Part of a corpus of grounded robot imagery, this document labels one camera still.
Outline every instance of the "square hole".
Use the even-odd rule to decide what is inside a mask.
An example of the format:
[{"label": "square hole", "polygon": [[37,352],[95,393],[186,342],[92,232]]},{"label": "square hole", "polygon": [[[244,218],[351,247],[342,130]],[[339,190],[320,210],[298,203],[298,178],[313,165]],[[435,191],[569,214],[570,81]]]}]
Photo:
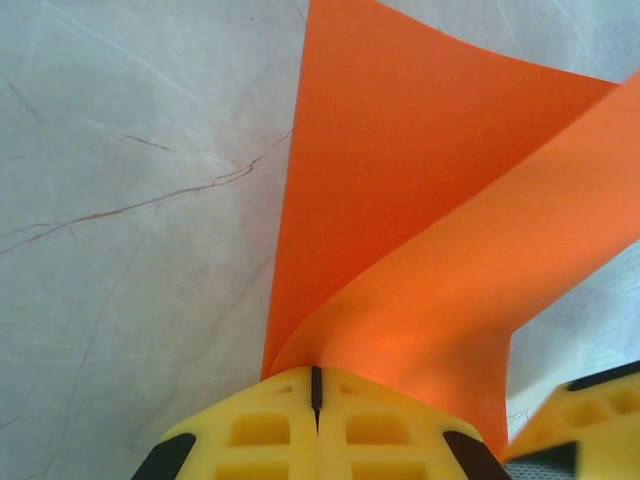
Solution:
[{"label": "square hole", "polygon": [[284,463],[247,463],[220,465],[215,480],[288,480],[289,466]]},{"label": "square hole", "polygon": [[427,480],[424,465],[413,462],[354,463],[353,480]]},{"label": "square hole", "polygon": [[640,398],[633,390],[614,392],[607,400],[611,408],[620,415],[640,412]]},{"label": "square hole", "polygon": [[287,445],[290,441],[289,419],[278,413],[251,413],[231,425],[229,445]]},{"label": "square hole", "polygon": [[565,408],[564,420],[573,428],[587,427],[606,422],[609,416],[594,400],[585,400],[570,404]]},{"label": "square hole", "polygon": [[408,444],[409,434],[400,418],[390,413],[358,413],[347,420],[347,443],[353,445]]}]

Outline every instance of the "orange sheet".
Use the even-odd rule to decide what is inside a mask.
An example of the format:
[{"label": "orange sheet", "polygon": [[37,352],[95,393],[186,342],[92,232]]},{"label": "orange sheet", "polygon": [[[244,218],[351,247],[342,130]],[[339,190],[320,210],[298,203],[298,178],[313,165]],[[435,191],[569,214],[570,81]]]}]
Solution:
[{"label": "orange sheet", "polygon": [[639,125],[639,78],[312,1],[263,375],[346,368],[499,452],[511,333],[640,233]]}]

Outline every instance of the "curled orange paper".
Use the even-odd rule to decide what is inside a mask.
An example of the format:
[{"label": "curled orange paper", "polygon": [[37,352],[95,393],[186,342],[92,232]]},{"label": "curled orange paper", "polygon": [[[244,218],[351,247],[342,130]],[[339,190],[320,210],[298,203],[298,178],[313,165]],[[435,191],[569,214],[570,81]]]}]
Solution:
[{"label": "curled orange paper", "polygon": [[263,375],[346,368],[499,452],[512,332],[640,233],[638,125],[640,78],[312,1]]}]

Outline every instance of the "black rubber edge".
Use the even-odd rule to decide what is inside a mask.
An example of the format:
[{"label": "black rubber edge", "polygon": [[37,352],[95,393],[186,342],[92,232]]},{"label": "black rubber edge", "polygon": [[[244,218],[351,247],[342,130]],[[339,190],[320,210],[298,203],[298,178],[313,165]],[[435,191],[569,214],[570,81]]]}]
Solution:
[{"label": "black rubber edge", "polygon": [[196,443],[196,436],[183,433],[151,450],[131,480],[175,480]]},{"label": "black rubber edge", "polygon": [[556,447],[540,450],[509,460],[505,468],[529,466],[529,471],[539,470],[540,478],[578,478],[578,442],[563,443]]},{"label": "black rubber edge", "polygon": [[579,390],[584,390],[585,388],[595,387],[596,385],[626,377],[627,375],[633,375],[638,372],[640,372],[640,360],[574,380],[567,385],[567,390],[570,392],[577,392]]},{"label": "black rubber edge", "polygon": [[469,480],[511,480],[481,441],[455,430],[444,432],[442,436]]},{"label": "black rubber edge", "polygon": [[322,409],[322,369],[311,367],[311,408],[316,416],[316,433],[320,427],[320,410]]}]

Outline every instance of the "white marbled surface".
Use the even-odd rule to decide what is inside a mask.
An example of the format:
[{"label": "white marbled surface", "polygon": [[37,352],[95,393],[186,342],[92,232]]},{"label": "white marbled surface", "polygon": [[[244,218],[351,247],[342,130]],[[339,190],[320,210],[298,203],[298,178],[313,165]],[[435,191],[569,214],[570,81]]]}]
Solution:
[{"label": "white marbled surface", "polygon": [[[640,67],[635,0],[387,3],[530,61]],[[0,480],[130,478],[257,380],[306,11],[0,0]],[[636,359],[639,307],[636,244],[523,328],[512,429]]]}]

